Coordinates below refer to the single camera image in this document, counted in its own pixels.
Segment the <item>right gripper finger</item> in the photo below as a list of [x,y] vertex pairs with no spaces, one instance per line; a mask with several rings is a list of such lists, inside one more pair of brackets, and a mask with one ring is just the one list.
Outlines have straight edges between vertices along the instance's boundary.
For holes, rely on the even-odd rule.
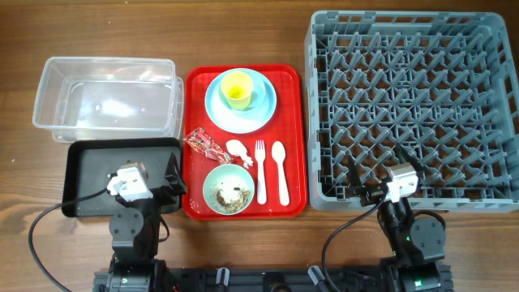
[[349,172],[348,172],[348,179],[350,183],[350,187],[361,187],[361,179],[358,175],[358,171],[354,162],[354,159],[352,156],[348,157],[348,163],[349,163]]
[[416,157],[412,157],[402,146],[395,146],[395,154],[401,164],[409,162],[417,173],[418,178],[424,178],[424,168]]

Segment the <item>green bowl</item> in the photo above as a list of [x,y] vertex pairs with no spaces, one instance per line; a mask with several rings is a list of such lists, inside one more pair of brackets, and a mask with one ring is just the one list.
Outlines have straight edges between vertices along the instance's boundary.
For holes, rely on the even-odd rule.
[[241,212],[231,213],[231,214],[220,213],[216,210],[216,206],[210,198],[212,185],[216,181],[218,181],[222,178],[225,178],[225,177],[240,177],[247,183],[247,185],[251,189],[251,192],[252,192],[251,198],[250,198],[247,206],[241,212],[243,212],[251,204],[252,200],[254,199],[255,183],[254,183],[253,178],[251,177],[251,175],[249,174],[249,172],[246,169],[242,168],[239,165],[234,165],[234,164],[220,165],[208,174],[208,176],[206,177],[206,179],[204,181],[204,185],[203,185],[203,197],[204,197],[205,203],[212,211],[214,211],[218,214],[221,214],[224,216],[233,216],[233,215],[239,214]]

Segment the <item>white plastic spoon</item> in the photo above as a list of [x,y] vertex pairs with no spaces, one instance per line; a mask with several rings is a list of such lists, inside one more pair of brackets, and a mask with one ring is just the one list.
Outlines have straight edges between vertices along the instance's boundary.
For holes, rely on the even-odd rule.
[[284,170],[285,160],[285,148],[281,141],[275,141],[272,145],[272,158],[277,163],[278,173],[278,191],[279,199],[282,206],[288,206],[290,204],[290,195],[287,187]]

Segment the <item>white plastic fork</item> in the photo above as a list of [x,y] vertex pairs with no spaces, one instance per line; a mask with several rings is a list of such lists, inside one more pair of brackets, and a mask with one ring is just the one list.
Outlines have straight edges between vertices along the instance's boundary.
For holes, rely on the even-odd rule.
[[255,159],[257,162],[257,202],[259,204],[266,204],[267,192],[264,175],[264,161],[266,158],[266,149],[263,140],[256,140],[255,142]]

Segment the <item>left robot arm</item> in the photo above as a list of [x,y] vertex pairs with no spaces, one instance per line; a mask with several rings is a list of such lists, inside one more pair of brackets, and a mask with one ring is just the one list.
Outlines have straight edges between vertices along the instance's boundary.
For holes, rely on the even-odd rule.
[[109,176],[107,192],[123,209],[109,223],[114,251],[106,274],[94,277],[94,291],[180,291],[180,283],[164,260],[157,260],[159,236],[167,226],[161,215],[166,205],[177,204],[187,192],[178,161],[171,154],[165,184],[149,188],[148,172],[141,162],[126,163]]

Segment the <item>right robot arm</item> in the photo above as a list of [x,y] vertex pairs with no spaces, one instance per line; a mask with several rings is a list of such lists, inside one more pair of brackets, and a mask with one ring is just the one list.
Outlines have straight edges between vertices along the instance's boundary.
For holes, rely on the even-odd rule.
[[402,146],[395,148],[398,164],[375,187],[365,186],[354,160],[349,159],[348,193],[372,206],[389,241],[393,256],[377,266],[346,268],[341,277],[345,291],[448,291],[448,271],[439,261],[445,257],[446,223],[432,211],[414,212],[409,197],[421,187],[424,168]]

